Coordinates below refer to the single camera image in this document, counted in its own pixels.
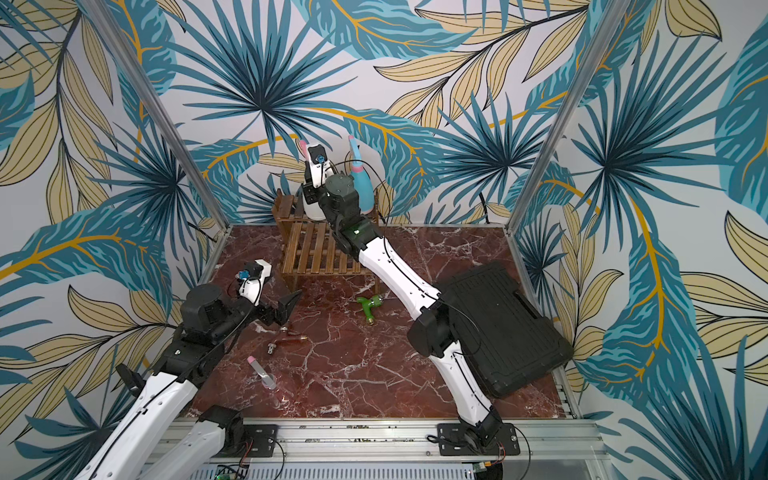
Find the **blue spray bottle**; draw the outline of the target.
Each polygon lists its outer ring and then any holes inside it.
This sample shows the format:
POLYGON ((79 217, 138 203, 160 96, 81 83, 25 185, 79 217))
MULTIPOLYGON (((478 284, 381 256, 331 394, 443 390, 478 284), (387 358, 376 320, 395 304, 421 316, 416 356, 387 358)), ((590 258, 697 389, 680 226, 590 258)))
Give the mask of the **blue spray bottle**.
POLYGON ((352 177, 354 181, 354 187, 358 192, 359 207, 361 212, 363 214, 370 214, 376 206, 374 187, 367 171, 364 168, 364 163, 362 161, 362 156, 359 150, 359 145, 357 144, 357 140, 352 135, 348 136, 348 140, 350 144, 350 152, 352 155, 349 175, 352 177))

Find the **wooden slatted step shelf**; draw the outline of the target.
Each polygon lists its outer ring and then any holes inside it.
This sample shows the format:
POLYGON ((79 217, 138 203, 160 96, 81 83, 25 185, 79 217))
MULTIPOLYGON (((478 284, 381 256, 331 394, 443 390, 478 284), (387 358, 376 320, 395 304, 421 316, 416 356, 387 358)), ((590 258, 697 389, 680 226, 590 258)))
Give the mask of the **wooden slatted step shelf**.
POLYGON ((373 273, 338 248, 328 224, 307 217, 300 196, 278 189, 272 214, 284 240, 281 274, 291 290, 302 277, 364 276, 374 279, 373 292, 380 293, 373 273))

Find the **clear pink spray bottle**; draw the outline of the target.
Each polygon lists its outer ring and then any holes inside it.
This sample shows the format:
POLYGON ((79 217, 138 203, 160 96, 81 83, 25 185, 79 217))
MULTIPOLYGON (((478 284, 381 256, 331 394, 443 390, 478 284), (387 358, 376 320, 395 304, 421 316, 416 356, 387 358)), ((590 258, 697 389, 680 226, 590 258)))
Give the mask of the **clear pink spray bottle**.
POLYGON ((254 371, 260 385, 259 400, 264 405, 278 409, 282 404, 282 394, 277 380, 254 356, 247 358, 248 365, 254 371))

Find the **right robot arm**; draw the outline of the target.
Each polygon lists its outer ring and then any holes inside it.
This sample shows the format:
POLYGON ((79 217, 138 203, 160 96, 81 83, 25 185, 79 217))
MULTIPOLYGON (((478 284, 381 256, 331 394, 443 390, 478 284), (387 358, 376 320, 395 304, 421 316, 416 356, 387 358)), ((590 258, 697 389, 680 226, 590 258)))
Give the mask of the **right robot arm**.
POLYGON ((444 295, 397 254, 384 232, 364 215, 353 179, 343 173, 312 181, 304 191, 316 200, 337 247, 381 280, 411 316, 412 347, 438 369, 456 405, 464 438, 457 443, 482 453, 496 440, 502 419, 482 393, 466 360, 444 295))

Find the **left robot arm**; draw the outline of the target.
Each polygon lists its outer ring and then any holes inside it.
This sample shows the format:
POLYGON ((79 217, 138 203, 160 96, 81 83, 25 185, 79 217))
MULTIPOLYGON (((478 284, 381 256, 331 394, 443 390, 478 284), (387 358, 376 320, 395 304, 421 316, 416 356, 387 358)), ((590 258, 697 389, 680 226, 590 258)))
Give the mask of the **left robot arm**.
POLYGON ((214 406, 159 460, 151 462, 167 428, 193 399, 237 337, 255 321, 284 325, 301 298, 300 291, 261 304, 263 283, 244 282, 240 295, 226 297, 213 283, 193 288, 180 308, 182 323, 153 373, 142 378, 126 367, 119 374, 137 399, 127 416, 78 473, 80 479, 187 479, 221 451, 242 444, 242 416, 214 406))

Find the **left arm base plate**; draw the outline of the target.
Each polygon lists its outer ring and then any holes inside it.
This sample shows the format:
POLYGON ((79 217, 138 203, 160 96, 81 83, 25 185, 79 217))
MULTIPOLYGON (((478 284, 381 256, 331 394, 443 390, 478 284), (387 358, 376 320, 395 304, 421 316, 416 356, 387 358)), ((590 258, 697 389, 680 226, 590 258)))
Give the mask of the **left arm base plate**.
POLYGON ((271 458, 279 426, 246 424, 240 411, 214 405, 198 417, 199 422, 212 423, 224 434, 222 447, 215 458, 271 458))

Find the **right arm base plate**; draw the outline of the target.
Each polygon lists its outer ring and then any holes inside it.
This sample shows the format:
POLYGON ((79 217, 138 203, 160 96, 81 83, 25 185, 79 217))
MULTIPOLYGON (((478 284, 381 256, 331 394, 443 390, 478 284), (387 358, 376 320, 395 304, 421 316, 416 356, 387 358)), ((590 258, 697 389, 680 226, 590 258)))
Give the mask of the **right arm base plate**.
POLYGON ((428 440, 438 446, 445 457, 517 456, 521 453, 519 436, 511 423, 499 425, 495 434, 483 437, 465 423, 438 423, 436 433, 428 440))

